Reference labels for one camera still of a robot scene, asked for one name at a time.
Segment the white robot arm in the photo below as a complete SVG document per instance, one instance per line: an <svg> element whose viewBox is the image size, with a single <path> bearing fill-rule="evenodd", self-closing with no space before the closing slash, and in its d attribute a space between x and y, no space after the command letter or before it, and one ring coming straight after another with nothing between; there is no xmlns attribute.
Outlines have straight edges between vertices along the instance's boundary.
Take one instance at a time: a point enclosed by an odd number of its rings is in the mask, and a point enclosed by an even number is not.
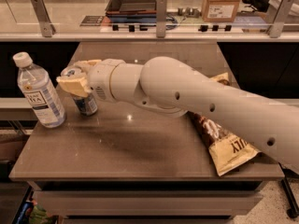
<svg viewBox="0 0 299 224"><path fill-rule="evenodd" d="M298 107L223 85L174 58L78 61L56 80L76 96L92 94L174 117L201 114L299 173Z"/></svg>

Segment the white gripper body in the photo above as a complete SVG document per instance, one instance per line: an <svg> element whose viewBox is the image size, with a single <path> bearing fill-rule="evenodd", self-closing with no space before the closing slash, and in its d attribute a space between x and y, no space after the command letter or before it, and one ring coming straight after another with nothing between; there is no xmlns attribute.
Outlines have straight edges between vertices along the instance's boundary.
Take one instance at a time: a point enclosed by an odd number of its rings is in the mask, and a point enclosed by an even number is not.
<svg viewBox="0 0 299 224"><path fill-rule="evenodd" d="M123 60L105 59L90 69L88 81L96 98L104 102L116 102L110 90L110 81L114 70L122 63Z"/></svg>

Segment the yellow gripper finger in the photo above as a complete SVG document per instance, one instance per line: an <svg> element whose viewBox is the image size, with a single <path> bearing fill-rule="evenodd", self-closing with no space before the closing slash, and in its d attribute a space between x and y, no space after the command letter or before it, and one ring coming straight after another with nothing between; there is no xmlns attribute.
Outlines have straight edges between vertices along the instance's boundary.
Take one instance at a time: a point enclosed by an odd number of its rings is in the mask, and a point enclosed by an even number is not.
<svg viewBox="0 0 299 224"><path fill-rule="evenodd" d="M85 73L70 77L61 76L57 77L56 80L64 91L76 96L87 97L92 92Z"/></svg>
<svg viewBox="0 0 299 224"><path fill-rule="evenodd" d="M88 73L96 64L100 62L100 59L77 61L74 63L74 66L79 67L83 72Z"/></svg>

